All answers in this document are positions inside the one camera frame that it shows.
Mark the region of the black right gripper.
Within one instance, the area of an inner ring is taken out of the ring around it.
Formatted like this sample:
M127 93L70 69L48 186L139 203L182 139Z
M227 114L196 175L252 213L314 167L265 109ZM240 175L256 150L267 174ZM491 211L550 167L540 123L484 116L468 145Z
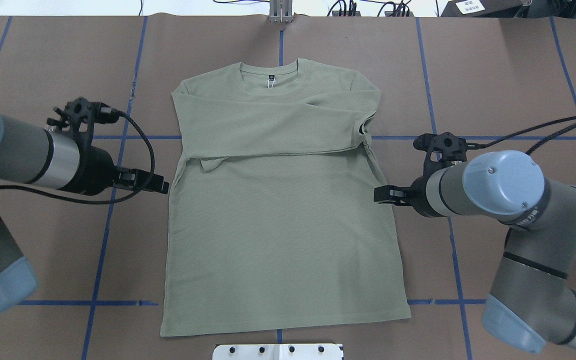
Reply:
M393 185L375 187L374 202L394 206L412 206L418 214L426 218L441 218L441 214L429 203L426 194L428 180L427 177L418 177L410 187Z

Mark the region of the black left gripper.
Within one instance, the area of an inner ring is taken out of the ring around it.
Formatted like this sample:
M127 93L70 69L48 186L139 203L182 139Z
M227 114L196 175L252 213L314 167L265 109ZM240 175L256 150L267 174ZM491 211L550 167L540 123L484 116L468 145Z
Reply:
M80 164L70 182L74 194L95 196L109 187L167 195L170 183L162 175L137 168L116 167L111 155L96 146L81 149Z

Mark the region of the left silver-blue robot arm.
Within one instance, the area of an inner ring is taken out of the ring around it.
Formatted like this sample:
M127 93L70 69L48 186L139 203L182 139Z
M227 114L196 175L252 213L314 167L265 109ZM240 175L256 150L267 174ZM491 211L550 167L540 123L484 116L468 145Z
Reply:
M30 259L6 224L3 192L18 191L90 206L110 206L142 192L169 193L170 183L155 172L151 142L131 116L112 105L80 96L55 107L39 126L0 112L0 314L28 300L39 287ZM144 141L146 169L118 164L94 145L95 130L126 120Z

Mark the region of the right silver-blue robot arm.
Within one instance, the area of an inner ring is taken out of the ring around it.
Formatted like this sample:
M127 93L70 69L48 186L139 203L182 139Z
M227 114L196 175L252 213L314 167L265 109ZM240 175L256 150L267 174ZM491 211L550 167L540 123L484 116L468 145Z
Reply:
M440 166L410 187L374 189L374 202L428 218L482 215L508 227L487 294L483 328L508 346L539 354L546 344L576 351L576 186L547 178L530 155L483 153Z

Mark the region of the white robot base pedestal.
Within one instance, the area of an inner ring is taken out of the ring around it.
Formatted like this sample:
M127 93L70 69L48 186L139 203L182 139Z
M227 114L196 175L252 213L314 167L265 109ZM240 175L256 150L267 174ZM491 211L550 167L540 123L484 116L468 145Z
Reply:
M221 344L215 347L213 360L343 360L345 352L341 344L314 343L267 343L267 344Z

